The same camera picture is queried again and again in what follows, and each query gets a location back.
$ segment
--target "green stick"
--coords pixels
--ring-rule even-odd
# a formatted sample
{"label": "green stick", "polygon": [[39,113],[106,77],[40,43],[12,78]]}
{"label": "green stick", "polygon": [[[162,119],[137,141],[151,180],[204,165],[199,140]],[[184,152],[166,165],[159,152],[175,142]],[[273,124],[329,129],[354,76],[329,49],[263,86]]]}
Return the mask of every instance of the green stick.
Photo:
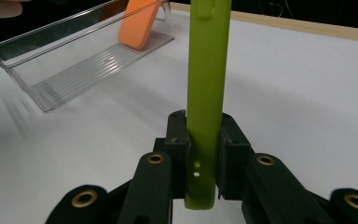
{"label": "green stick", "polygon": [[191,140],[186,208],[210,209],[225,87],[230,0],[193,0],[190,10],[187,122]]}

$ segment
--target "white tabletop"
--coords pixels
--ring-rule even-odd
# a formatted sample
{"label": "white tabletop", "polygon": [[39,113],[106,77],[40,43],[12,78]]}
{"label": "white tabletop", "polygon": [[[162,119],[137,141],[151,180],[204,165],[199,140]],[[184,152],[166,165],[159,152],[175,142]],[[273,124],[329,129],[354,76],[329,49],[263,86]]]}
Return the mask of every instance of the white tabletop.
{"label": "white tabletop", "polygon": [[[0,224],[44,223],[69,190],[132,178],[186,108],[188,24],[174,11],[173,42],[49,114],[0,68]],[[224,111],[307,189],[358,189],[358,41],[232,21]],[[175,224],[243,222],[240,202],[174,203]]]}

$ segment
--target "green rod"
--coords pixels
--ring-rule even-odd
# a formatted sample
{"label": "green rod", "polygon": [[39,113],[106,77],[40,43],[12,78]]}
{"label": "green rod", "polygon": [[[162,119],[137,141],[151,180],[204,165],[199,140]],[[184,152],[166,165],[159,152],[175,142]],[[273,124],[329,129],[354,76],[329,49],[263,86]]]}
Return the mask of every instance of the green rod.
{"label": "green rod", "polygon": [[187,122],[191,148],[185,207],[210,209],[225,87],[230,0],[192,0]]}

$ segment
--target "orange object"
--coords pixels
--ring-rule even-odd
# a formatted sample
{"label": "orange object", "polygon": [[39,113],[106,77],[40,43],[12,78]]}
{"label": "orange object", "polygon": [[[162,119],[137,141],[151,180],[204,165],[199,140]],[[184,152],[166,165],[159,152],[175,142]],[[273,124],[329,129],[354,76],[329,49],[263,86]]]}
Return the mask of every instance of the orange object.
{"label": "orange object", "polygon": [[118,32],[118,41],[133,49],[143,49],[156,19],[159,0],[130,0]]}

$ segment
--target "clear plastic bin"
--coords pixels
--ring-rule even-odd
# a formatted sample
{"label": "clear plastic bin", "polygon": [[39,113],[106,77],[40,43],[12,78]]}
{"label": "clear plastic bin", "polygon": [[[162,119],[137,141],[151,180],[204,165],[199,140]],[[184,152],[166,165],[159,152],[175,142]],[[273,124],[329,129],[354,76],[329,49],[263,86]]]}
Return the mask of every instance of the clear plastic bin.
{"label": "clear plastic bin", "polygon": [[[173,40],[169,2],[126,11],[128,5],[128,0],[111,1],[1,42],[0,65],[42,111],[52,111]],[[123,22],[144,20],[151,8],[158,12],[145,46],[119,41]],[[132,28],[144,28],[138,26],[142,23]]]}

